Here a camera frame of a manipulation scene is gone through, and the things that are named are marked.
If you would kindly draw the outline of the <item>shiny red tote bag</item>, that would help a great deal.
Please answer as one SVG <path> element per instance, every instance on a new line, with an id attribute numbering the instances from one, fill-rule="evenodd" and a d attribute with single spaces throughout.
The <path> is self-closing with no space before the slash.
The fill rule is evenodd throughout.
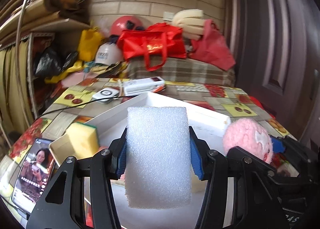
<path id="1" fill-rule="evenodd" d="M 142 56 L 149 72 L 163 67 L 167 58 L 187 58 L 182 28 L 167 23 L 157 23 L 146 30 L 124 30 L 117 46 L 125 61 Z"/>

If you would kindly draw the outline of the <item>white power bank box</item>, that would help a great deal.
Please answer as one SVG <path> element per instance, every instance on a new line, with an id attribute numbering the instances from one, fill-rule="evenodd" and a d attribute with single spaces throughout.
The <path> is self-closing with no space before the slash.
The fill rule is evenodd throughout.
<path id="1" fill-rule="evenodd" d="M 123 83 L 123 90 L 126 96 L 136 96 L 144 92 L 150 92 L 165 85 L 161 77 L 135 79 Z"/>

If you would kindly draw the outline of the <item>smartphone showing video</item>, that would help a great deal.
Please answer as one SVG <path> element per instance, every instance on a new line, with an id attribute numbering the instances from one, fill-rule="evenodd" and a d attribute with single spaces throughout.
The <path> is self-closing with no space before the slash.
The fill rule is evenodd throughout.
<path id="1" fill-rule="evenodd" d="M 51 142 L 35 139 L 18 173 L 11 199 L 23 213 L 31 214 L 52 176 L 55 161 L 49 151 Z"/>

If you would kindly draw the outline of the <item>white foam sponge block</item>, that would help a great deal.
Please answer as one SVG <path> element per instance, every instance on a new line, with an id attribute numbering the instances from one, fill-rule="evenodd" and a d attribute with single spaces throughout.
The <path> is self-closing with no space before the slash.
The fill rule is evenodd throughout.
<path id="1" fill-rule="evenodd" d="M 129 207 L 171 209 L 190 204 L 190 133 L 184 107 L 129 107 L 126 147 Z"/>

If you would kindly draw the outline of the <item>white helmet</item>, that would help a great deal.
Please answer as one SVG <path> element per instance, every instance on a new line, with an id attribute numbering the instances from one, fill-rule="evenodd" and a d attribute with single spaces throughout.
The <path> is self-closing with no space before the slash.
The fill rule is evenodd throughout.
<path id="1" fill-rule="evenodd" d="M 98 48 L 95 63 L 112 65 L 123 61 L 123 53 L 115 43 L 105 43 Z"/>

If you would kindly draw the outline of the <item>dark red fabric bag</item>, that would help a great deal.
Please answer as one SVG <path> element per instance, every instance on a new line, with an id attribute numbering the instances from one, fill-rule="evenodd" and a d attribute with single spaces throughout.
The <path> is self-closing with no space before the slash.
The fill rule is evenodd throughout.
<path id="1" fill-rule="evenodd" d="M 204 21 L 203 36 L 192 40 L 193 51 L 189 58 L 214 65 L 228 71 L 235 65 L 235 59 L 226 44 L 224 36 L 212 20 Z"/>

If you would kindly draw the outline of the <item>red helmet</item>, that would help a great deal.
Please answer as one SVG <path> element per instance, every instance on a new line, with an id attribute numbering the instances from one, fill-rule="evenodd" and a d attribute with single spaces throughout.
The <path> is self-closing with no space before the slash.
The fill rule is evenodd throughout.
<path id="1" fill-rule="evenodd" d="M 135 27 L 142 27 L 143 23 L 136 16 L 126 15 L 116 19 L 110 29 L 111 35 L 120 36 L 124 30 L 134 30 Z"/>

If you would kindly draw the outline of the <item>pink plush pig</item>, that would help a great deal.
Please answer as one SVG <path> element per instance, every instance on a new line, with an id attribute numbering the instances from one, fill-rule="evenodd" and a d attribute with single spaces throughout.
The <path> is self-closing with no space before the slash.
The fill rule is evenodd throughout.
<path id="1" fill-rule="evenodd" d="M 240 118 L 231 123 L 223 135 L 222 144 L 225 153 L 239 146 L 268 164 L 272 161 L 271 137 L 265 128 L 251 118 Z"/>

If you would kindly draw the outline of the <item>dark wooden door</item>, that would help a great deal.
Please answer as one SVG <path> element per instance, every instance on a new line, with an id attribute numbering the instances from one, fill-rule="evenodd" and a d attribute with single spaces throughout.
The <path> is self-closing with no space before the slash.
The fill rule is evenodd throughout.
<path id="1" fill-rule="evenodd" d="M 236 84 L 302 144 L 319 143 L 319 0 L 233 0 Z"/>

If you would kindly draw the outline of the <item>cream foam roll stack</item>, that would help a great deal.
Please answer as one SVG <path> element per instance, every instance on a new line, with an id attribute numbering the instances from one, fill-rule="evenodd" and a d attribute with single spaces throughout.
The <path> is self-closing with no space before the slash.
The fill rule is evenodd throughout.
<path id="1" fill-rule="evenodd" d="M 200 9 L 187 9 L 175 14 L 171 24 L 182 29 L 183 37 L 198 41 L 204 35 L 203 11 Z"/>

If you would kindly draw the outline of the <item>fruit pattern tablecloth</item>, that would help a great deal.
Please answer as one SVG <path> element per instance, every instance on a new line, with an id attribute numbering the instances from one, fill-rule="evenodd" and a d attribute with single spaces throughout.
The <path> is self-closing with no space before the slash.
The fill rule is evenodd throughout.
<path id="1" fill-rule="evenodd" d="M 27 221 L 24 219 L 24 215 L 20 209 L 12 202 L 11 196 L 22 160 L 25 158 L 34 139 L 37 137 L 52 139 L 53 127 L 57 124 L 57 120 L 60 117 L 73 117 L 74 121 L 84 123 L 102 112 L 128 100 L 127 98 L 119 98 L 108 104 L 91 103 L 83 107 L 67 109 L 67 104 L 62 101 L 61 96 L 65 95 L 68 91 L 74 91 L 76 94 L 82 95 L 85 91 L 97 92 L 107 87 L 121 90 L 121 85 L 120 79 L 109 78 L 86 79 L 78 85 L 69 88 L 58 84 L 50 96 L 50 102 L 52 102 L 53 105 L 44 112 L 41 118 L 42 120 L 37 121 L 30 129 L 25 131 L 24 134 L 16 132 L 9 133 L 8 137 L 11 148 L 1 160 L 1 199 L 16 220 L 22 225 L 25 225 Z M 229 109 L 231 106 L 239 106 L 242 109 L 252 111 L 252 118 L 260 123 L 270 135 L 274 137 L 285 137 L 289 134 L 287 129 L 276 121 L 274 115 L 267 111 L 266 107 L 240 88 L 167 81 L 165 83 L 165 89 L 160 93 L 227 115 L 232 121 L 237 120 L 239 117 L 234 112 L 230 112 Z"/>

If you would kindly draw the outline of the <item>metal shelf rack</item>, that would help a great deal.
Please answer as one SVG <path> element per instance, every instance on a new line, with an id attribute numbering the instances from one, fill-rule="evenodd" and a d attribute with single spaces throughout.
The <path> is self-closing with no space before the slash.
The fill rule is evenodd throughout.
<path id="1" fill-rule="evenodd" d="M 1 25 L 1 124 L 7 132 L 25 131 L 39 113 L 33 64 L 54 35 L 35 29 L 59 18 L 59 0 L 26 0 Z"/>

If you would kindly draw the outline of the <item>yellow green scrub sponge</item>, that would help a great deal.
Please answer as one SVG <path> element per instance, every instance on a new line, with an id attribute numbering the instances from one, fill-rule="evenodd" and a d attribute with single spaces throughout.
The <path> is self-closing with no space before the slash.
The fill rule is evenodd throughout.
<path id="1" fill-rule="evenodd" d="M 99 150 L 99 139 L 95 127 L 84 123 L 72 123 L 66 135 L 77 159 L 89 158 Z"/>

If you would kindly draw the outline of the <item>white round wireless charger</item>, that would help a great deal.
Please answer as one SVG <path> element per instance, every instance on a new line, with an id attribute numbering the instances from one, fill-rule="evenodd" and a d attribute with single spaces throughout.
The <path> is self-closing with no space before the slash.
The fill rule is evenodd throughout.
<path id="1" fill-rule="evenodd" d="M 108 104 L 112 99 L 117 98 L 118 96 L 119 90 L 107 87 L 93 94 L 92 100 L 95 100 L 99 103 Z"/>

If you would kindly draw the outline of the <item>black plastic bag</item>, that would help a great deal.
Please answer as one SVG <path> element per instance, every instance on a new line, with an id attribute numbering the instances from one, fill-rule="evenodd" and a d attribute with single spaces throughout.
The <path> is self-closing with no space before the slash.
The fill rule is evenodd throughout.
<path id="1" fill-rule="evenodd" d="M 51 78 L 60 75 L 72 67 L 78 60 L 78 52 L 73 51 L 67 56 L 60 56 L 52 47 L 47 47 L 36 56 L 33 71 L 35 77 Z"/>

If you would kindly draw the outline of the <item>plaid covered bench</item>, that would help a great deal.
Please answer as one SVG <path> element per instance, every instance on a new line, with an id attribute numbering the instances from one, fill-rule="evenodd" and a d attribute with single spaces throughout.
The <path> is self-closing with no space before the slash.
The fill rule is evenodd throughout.
<path id="1" fill-rule="evenodd" d="M 233 87 L 235 72 L 231 68 L 224 71 L 217 66 L 193 59 L 168 58 L 164 66 L 156 71 L 147 71 L 143 58 L 132 59 L 125 70 L 130 79 L 161 77 L 166 81 L 179 83 L 214 84 Z"/>

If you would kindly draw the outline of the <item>yellow shopping bag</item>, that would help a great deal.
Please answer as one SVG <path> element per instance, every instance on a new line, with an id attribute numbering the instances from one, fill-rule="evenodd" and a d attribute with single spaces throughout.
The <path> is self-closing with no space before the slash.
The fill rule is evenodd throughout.
<path id="1" fill-rule="evenodd" d="M 93 61 L 103 39 L 104 37 L 98 28 L 83 30 L 78 45 L 79 60 L 85 62 Z"/>

